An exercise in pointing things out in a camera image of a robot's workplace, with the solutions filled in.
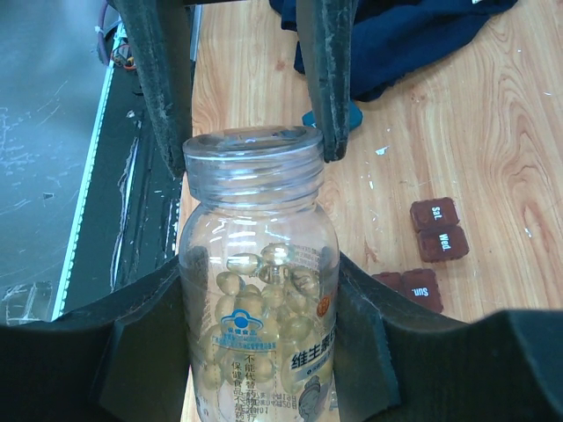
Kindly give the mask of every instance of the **bottle neck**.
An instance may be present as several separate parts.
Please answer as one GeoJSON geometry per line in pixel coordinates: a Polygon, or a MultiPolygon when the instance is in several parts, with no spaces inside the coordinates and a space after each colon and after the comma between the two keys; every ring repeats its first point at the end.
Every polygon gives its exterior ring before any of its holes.
{"type": "Polygon", "coordinates": [[[313,211],[317,206],[317,197],[318,190],[305,195],[302,198],[271,203],[262,202],[260,205],[248,204],[246,202],[237,203],[206,200],[201,203],[201,206],[213,211],[214,213],[223,215],[261,217],[313,211]]]}
{"type": "Polygon", "coordinates": [[[311,204],[324,182],[322,134],[310,127],[202,135],[184,152],[190,193],[213,209],[287,212],[311,204]]]}

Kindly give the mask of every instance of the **cable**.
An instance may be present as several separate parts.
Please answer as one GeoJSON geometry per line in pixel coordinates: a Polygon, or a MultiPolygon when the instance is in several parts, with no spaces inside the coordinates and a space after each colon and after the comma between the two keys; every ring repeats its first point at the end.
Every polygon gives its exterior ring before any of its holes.
{"type": "Polygon", "coordinates": [[[137,69],[135,65],[135,58],[130,54],[130,49],[131,46],[127,42],[120,44],[118,47],[112,50],[112,53],[110,54],[110,60],[117,66],[120,66],[125,70],[137,69]],[[127,48],[125,53],[119,51],[125,47],[127,48]]]}

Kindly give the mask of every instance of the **supplement bottle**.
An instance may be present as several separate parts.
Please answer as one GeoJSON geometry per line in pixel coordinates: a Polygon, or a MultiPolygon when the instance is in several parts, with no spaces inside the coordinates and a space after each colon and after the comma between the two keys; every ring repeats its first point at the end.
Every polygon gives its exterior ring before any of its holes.
{"type": "Polygon", "coordinates": [[[339,248],[316,202],[322,145],[312,127],[184,144],[200,205],[179,262],[203,422],[313,422],[328,412],[339,248]]]}

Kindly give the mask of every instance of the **small paper scrap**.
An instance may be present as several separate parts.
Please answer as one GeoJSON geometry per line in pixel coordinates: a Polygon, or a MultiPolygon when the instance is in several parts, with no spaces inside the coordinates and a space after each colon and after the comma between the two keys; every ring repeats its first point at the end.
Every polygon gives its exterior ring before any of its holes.
{"type": "Polygon", "coordinates": [[[389,148],[389,145],[387,145],[386,147],[380,148],[380,149],[376,149],[376,154],[378,154],[379,156],[384,156],[385,152],[387,152],[388,148],[389,148]]]}

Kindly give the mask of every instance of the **dark blue fabric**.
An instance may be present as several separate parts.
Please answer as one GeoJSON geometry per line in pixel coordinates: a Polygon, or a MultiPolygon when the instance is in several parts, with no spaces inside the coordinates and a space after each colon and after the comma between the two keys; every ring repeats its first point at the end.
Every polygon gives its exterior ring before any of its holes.
{"type": "MultiPolygon", "coordinates": [[[[352,31],[350,96],[380,97],[405,74],[469,43],[495,13],[517,0],[360,0],[352,31]]],[[[281,28],[296,31],[296,0],[270,0],[281,28]]],[[[304,73],[297,43],[294,68],[304,73]]]]}

